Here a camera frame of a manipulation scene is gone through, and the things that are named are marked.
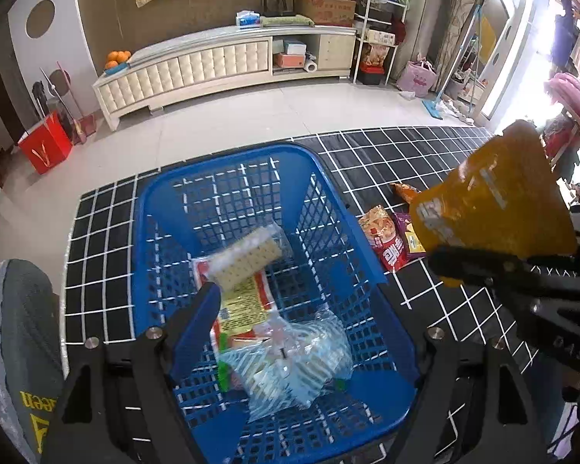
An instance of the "blue plastic basket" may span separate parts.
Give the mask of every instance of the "blue plastic basket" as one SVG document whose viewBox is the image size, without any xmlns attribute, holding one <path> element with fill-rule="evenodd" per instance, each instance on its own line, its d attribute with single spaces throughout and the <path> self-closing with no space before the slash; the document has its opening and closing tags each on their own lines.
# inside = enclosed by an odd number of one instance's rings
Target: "blue plastic basket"
<svg viewBox="0 0 580 464">
<path fill-rule="evenodd" d="M 272 221 L 293 251 L 266 268 L 281 315 L 310 320 L 328 303 L 346 327 L 353 376 L 309 409 L 247 424 L 247 402 L 221 392 L 207 343 L 175 393 L 210 464 L 320 462 L 390 432 L 415 397 L 415 351 L 377 287 L 386 282 L 380 264 L 317 156 L 299 145 L 199 159 L 147 187 L 135 225 L 136 332 L 164 324 L 189 304 L 196 293 L 191 258 Z"/>
</svg>

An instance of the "folded green cloth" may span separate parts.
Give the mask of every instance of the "folded green cloth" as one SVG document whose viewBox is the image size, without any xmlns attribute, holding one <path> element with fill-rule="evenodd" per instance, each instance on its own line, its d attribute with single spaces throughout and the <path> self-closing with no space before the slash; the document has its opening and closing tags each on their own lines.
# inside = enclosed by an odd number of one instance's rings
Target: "folded green cloth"
<svg viewBox="0 0 580 464">
<path fill-rule="evenodd" d="M 260 18 L 262 27 L 277 26 L 315 26 L 314 21 L 304 15 L 293 15 L 288 17 L 264 17 Z"/>
</svg>

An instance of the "toilet paper roll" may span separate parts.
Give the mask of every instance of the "toilet paper roll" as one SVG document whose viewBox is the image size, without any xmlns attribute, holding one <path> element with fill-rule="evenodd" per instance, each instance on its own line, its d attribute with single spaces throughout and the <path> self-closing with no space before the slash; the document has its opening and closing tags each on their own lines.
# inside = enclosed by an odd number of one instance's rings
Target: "toilet paper roll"
<svg viewBox="0 0 580 464">
<path fill-rule="evenodd" d="M 305 61 L 303 69 L 308 73 L 314 73 L 318 69 L 318 65 L 314 61 Z"/>
</svg>

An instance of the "black and white checkered tablecloth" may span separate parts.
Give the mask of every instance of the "black and white checkered tablecloth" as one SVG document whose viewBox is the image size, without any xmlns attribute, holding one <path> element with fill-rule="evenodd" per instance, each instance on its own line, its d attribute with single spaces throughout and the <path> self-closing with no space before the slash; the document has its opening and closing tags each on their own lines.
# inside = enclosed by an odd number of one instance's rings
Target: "black and white checkered tablecloth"
<svg viewBox="0 0 580 464">
<path fill-rule="evenodd" d="M 425 190 L 440 183 L 489 138 L 485 129 L 474 127 L 391 127 L 292 140 L 320 155 L 348 208 L 360 216 L 378 204 L 389 211 L 406 212 L 408 206 L 388 184 L 403 182 Z M 178 165 L 183 162 L 125 178 L 82 196 L 68 248 L 63 362 L 82 347 L 88 336 L 102 337 L 107 343 L 134 339 L 131 225 L 135 200 L 157 174 Z M 457 340 L 478 343 L 498 337 L 522 371 L 532 364 L 536 350 L 517 338 L 512 316 L 485 288 L 447 288 L 421 259 L 387 277 L 398 290 L 399 304 L 415 311 L 426 327 L 438 325 Z M 442 437 L 442 451 L 456 439 L 456 414 L 464 401 L 461 380 L 450 411 L 451 424 Z"/>
</svg>

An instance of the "orange fruit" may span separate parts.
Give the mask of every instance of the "orange fruit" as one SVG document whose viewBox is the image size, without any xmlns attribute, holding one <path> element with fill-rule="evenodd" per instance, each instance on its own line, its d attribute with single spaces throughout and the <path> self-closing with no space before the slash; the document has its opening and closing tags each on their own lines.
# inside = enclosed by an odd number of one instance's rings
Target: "orange fruit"
<svg viewBox="0 0 580 464">
<path fill-rule="evenodd" d="M 127 59 L 129 59 L 127 52 L 119 52 L 118 57 L 116 58 L 118 64 L 124 63 Z"/>
</svg>

